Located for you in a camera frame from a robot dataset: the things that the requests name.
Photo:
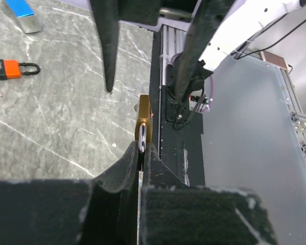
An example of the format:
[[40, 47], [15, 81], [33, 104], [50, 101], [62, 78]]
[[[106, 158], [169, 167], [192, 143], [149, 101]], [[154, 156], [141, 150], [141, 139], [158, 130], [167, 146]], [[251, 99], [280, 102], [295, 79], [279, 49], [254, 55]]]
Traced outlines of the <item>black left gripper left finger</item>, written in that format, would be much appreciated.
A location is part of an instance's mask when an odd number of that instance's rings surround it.
[[138, 144], [93, 180], [79, 244], [137, 244]]

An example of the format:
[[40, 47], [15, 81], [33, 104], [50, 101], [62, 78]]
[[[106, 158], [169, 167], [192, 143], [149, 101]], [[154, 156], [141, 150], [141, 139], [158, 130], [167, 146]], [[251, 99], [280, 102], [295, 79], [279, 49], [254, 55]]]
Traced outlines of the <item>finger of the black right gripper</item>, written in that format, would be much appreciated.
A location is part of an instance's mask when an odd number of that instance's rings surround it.
[[112, 92], [119, 39], [118, 1], [91, 0], [90, 6], [101, 43], [106, 91]]
[[174, 86], [176, 103], [180, 104], [189, 86], [197, 61], [234, 0], [201, 1], [186, 35]]

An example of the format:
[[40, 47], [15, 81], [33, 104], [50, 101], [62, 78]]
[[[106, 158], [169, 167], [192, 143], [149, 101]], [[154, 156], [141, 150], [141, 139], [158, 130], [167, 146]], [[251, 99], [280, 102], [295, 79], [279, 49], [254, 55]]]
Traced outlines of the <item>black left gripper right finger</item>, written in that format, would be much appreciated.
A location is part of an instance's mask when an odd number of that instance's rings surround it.
[[188, 186], [146, 147], [140, 244], [277, 244], [261, 199], [249, 189]]

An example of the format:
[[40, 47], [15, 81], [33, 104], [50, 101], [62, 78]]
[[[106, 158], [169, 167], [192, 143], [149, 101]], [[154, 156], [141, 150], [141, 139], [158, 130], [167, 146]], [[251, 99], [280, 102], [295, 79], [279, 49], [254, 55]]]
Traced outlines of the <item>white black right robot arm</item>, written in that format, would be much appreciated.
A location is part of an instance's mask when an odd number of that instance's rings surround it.
[[[119, 21], [155, 26], [166, 10], [180, 10], [185, 1], [90, 1], [102, 47], [106, 91], [114, 87]], [[188, 1], [187, 31], [173, 96], [180, 104], [196, 62], [214, 71], [220, 63], [263, 27], [306, 4], [306, 1]]]

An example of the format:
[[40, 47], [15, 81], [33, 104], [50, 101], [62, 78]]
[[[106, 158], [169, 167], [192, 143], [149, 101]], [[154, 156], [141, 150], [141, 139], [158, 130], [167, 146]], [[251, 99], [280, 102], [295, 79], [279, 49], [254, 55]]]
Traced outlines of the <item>brass padlock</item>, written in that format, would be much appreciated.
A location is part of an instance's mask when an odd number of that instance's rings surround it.
[[153, 113], [149, 95], [140, 95], [136, 112], [135, 140], [138, 141], [139, 152], [144, 153], [146, 146], [152, 141]]

